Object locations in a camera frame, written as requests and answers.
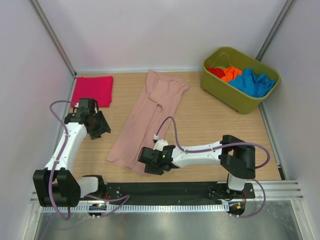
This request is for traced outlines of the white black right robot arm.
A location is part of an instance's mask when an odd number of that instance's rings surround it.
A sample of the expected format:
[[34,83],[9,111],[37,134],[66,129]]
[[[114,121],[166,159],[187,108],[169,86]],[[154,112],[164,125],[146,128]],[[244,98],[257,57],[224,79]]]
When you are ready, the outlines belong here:
[[228,172],[225,192],[231,198],[241,195],[246,181],[256,177],[256,148],[232,135],[196,146],[169,145],[163,139],[154,143],[152,148],[142,147],[137,159],[145,164],[147,174],[163,175],[191,165],[220,165]]

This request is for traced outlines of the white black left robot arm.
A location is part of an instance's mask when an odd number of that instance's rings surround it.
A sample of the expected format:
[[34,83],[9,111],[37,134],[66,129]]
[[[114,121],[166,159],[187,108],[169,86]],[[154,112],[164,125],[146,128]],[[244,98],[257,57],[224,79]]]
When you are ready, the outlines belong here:
[[101,200],[106,194],[101,175],[84,175],[76,180],[72,174],[84,138],[89,136],[91,140],[95,140],[101,138],[102,134],[111,132],[98,101],[80,98],[72,112],[58,121],[63,127],[59,143],[44,169],[37,169],[32,176],[40,205],[72,208],[87,195]]

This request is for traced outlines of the dusty pink t shirt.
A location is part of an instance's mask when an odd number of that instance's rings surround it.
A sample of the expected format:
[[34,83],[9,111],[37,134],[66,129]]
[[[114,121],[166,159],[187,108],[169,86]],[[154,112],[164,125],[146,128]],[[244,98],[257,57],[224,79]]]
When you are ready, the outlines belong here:
[[154,134],[165,118],[173,116],[190,85],[183,79],[148,71],[145,86],[106,160],[147,176],[138,161],[142,147],[153,148]]

